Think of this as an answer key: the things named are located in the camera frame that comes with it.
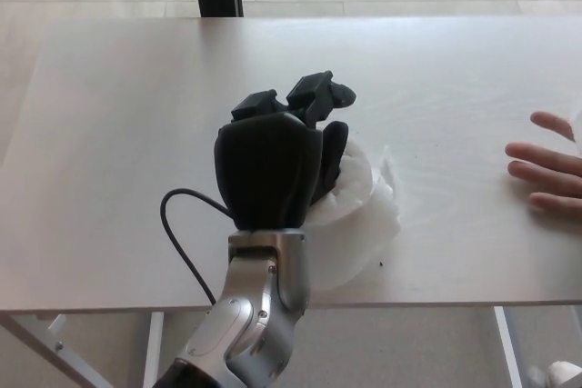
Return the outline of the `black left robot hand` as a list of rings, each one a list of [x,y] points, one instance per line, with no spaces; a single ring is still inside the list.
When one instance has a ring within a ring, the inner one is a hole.
[[[329,71],[302,77],[281,103],[276,90],[250,94],[218,131],[216,180],[241,231],[299,228],[310,206],[336,185],[349,133],[344,122],[317,124],[356,93]]]

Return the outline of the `bare person hand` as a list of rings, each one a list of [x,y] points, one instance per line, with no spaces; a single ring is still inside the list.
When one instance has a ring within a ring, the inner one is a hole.
[[[529,204],[543,212],[581,217],[581,158],[545,147],[513,142],[505,147],[507,172],[534,191]]]

